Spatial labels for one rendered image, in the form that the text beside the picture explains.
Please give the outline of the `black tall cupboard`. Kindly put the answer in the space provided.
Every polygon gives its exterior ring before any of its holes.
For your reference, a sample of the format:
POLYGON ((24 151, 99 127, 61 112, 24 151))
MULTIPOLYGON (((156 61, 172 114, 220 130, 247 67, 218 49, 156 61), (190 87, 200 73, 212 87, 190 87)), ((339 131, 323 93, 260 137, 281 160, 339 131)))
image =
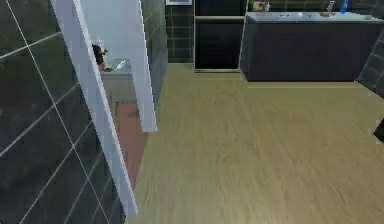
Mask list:
POLYGON ((236 70, 247 0, 194 0, 194 67, 236 70))

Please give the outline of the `dark house plant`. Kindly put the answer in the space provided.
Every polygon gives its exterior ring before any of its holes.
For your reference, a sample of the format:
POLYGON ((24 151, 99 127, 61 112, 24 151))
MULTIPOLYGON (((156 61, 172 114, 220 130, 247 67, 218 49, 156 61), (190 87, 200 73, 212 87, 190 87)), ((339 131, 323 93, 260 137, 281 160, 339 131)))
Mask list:
POLYGON ((107 53, 107 50, 103 50, 99 45, 96 44, 93 44, 92 48, 98 69, 103 72, 111 72, 112 68, 109 68, 104 61, 104 56, 107 53))

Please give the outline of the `dark kitchen counter cabinet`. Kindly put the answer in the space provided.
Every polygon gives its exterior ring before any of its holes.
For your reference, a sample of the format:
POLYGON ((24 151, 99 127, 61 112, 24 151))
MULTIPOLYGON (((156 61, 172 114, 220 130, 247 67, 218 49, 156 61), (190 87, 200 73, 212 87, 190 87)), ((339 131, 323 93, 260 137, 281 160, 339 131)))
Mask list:
POLYGON ((384 30, 384 20, 347 12, 246 14, 240 69, 250 82, 355 80, 384 30))

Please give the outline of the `black furniture corner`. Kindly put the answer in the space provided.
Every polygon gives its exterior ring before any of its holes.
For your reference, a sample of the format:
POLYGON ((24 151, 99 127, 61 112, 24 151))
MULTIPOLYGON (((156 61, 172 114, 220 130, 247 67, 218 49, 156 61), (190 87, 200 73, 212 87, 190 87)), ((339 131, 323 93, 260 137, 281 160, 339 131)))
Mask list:
POLYGON ((374 136, 382 143, 384 143, 384 118, 374 131, 374 136))

